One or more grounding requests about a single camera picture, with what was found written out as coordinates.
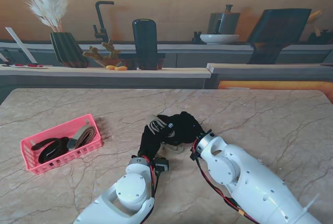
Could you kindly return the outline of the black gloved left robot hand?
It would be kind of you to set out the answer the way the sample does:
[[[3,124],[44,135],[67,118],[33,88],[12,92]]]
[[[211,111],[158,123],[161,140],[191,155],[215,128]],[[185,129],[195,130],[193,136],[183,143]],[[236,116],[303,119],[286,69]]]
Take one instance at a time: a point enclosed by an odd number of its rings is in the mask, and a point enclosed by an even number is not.
[[[161,130],[160,132],[152,132],[148,125],[145,126],[142,133],[141,142],[137,156],[146,156],[152,160],[159,149],[161,144],[169,144],[175,146],[175,132],[170,130]]]

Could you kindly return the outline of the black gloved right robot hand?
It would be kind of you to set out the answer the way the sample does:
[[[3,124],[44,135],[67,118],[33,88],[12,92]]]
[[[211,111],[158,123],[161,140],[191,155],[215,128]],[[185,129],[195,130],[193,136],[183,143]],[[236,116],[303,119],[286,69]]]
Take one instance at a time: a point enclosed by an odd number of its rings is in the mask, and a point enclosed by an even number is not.
[[[165,129],[157,134],[163,143],[172,146],[193,143],[198,136],[204,133],[199,122],[186,111],[171,116],[160,114],[157,117],[166,123]]]

